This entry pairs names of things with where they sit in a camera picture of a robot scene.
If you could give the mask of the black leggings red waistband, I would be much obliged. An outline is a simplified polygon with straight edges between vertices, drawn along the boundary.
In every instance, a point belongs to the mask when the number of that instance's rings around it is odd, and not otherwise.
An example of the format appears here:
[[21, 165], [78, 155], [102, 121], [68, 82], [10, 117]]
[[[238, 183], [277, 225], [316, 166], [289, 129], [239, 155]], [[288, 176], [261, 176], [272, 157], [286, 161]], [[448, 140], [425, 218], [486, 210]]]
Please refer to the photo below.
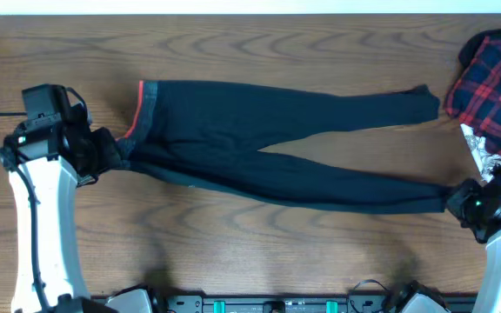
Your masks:
[[425, 123], [439, 101], [410, 90], [341, 97], [214, 81], [142, 81], [129, 131], [117, 140], [126, 170], [266, 203], [363, 214], [444, 210], [449, 188], [271, 153], [325, 132]]

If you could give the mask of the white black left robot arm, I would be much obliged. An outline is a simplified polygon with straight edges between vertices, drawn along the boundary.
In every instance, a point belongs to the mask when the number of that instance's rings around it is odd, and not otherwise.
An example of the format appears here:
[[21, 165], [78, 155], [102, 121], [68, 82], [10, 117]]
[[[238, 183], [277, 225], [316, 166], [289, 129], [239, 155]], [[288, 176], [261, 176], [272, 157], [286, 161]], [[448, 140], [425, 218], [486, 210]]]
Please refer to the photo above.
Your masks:
[[13, 312], [150, 312], [145, 289], [101, 303], [91, 298], [77, 248], [74, 218], [77, 172], [58, 147], [63, 123], [41, 117], [6, 139], [18, 154], [9, 166], [17, 208], [17, 281]]

